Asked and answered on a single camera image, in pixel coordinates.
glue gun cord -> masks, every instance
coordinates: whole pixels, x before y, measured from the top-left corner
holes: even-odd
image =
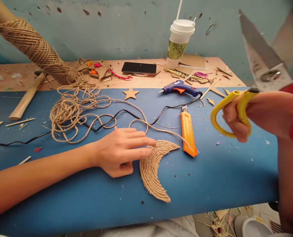
[[[162,116],[162,114],[164,113],[164,111],[165,111],[166,108],[174,109],[174,108],[177,108],[177,107],[181,107],[181,106],[185,106],[185,105],[192,104],[192,103],[194,103],[194,102],[200,100],[200,98],[201,98],[201,96],[202,96],[202,92],[200,92],[199,95],[200,95],[200,96],[199,96],[197,99],[192,100],[192,101],[187,102],[187,103],[184,103],[184,104],[179,104],[179,105],[175,105],[175,106],[165,106],[165,107],[163,108],[163,110],[161,111],[161,113],[158,115],[158,117],[155,119],[155,121],[154,121],[153,123],[150,123],[150,125],[154,125],[154,124],[159,120],[159,118]],[[143,120],[143,119],[139,118],[138,116],[134,115],[133,113],[131,113],[130,111],[123,109],[123,110],[118,111],[118,112],[117,112],[117,113],[116,113],[116,114],[115,114],[115,115],[114,115],[109,121],[107,121],[107,122],[105,122],[104,124],[100,125],[99,128],[95,129],[95,128],[91,127],[91,130],[97,132],[97,131],[100,130],[102,127],[104,127],[105,125],[107,125],[108,123],[110,123],[111,121],[113,121],[113,120],[116,118],[116,116],[117,116],[120,112],[122,112],[122,111],[125,111],[125,112],[129,113],[130,115],[132,115],[132,116],[135,117],[136,119]],[[28,144],[28,143],[30,143],[30,142],[32,142],[32,141],[34,141],[34,140],[36,140],[36,139],[38,139],[38,138],[40,138],[40,137],[43,137],[43,136],[45,136],[45,135],[47,135],[47,134],[50,134],[50,133],[51,133],[51,132],[46,132],[46,133],[40,134],[40,135],[38,135],[38,136],[36,136],[36,137],[31,138],[31,139],[28,140],[27,142],[14,141],[14,142],[11,142],[11,143],[8,143],[8,144],[0,143],[0,146],[9,146],[9,145],[14,144],[14,143],[19,143],[19,144],[23,144],[23,145],[25,145],[25,144]]]

blue wall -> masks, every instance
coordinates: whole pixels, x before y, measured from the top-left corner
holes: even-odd
[[[65,61],[163,58],[179,0],[3,0]],[[238,9],[272,42],[292,8],[290,0],[184,0],[180,18],[196,19],[187,53],[220,57],[244,82],[252,81]],[[0,64],[28,59],[0,36]]]

smartphone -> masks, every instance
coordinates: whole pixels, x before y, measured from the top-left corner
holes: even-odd
[[[122,72],[128,73],[143,73],[143,74],[156,74],[156,64],[143,64],[143,63],[130,63],[125,62],[122,67]]]

white cup lid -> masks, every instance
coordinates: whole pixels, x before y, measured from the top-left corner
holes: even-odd
[[[195,22],[184,19],[175,20],[170,30],[176,34],[192,35],[195,32]]]

scissor pivot screw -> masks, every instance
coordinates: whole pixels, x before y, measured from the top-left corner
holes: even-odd
[[[280,74],[281,71],[279,70],[271,70],[261,75],[261,80],[263,82],[270,82],[279,78]]]

